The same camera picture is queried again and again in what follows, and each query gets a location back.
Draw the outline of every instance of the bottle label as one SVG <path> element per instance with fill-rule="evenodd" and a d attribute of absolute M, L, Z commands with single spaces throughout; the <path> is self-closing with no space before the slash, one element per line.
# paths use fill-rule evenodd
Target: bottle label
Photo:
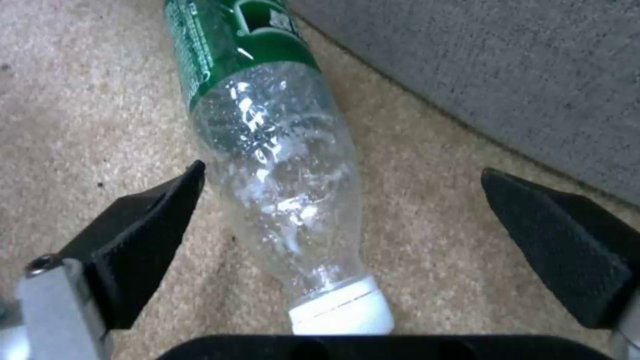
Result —
<path fill-rule="evenodd" d="M 318 69 L 282 0 L 166 0 L 165 16 L 189 111 L 222 79 L 261 63 Z"/>

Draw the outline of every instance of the beige carpet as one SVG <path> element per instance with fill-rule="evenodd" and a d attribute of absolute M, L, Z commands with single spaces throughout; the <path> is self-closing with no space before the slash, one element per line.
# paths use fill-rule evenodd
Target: beige carpet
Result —
<path fill-rule="evenodd" d="M 186 131 L 162 0 L 1 1 L 0 294 L 118 196 L 184 170 Z M 302 26 L 353 130 L 364 180 L 362 257 L 398 334 L 542 333 L 605 349 L 542 286 L 494 218 L 493 166 L 585 193 L 640 227 L 634 208 L 460 126 Z M 231 240 L 205 192 L 160 291 L 117 359 L 150 359 L 212 333 L 286 333 L 278 283 Z"/>

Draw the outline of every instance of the bottle neck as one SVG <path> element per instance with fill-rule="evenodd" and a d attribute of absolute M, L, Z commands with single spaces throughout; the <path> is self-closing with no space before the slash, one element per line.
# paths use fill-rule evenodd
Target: bottle neck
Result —
<path fill-rule="evenodd" d="M 359 258 L 338 264 L 322 265 L 306 275 L 283 282 L 291 307 L 295 307 L 330 291 L 343 288 L 369 276 Z"/>

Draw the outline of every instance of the clear plastic bottle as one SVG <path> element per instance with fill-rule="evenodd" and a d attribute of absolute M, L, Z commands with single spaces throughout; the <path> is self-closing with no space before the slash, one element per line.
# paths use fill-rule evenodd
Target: clear plastic bottle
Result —
<path fill-rule="evenodd" d="M 209 182 L 239 241 L 283 284 L 294 333 L 390 332 L 358 257 L 353 142 L 284 5 L 169 0 L 166 12 Z"/>

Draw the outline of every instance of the bottle cap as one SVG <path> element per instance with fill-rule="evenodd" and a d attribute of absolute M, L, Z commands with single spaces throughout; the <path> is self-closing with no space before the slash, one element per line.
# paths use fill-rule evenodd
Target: bottle cap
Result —
<path fill-rule="evenodd" d="M 385 335 L 394 318 L 373 276 L 289 311 L 295 335 Z"/>

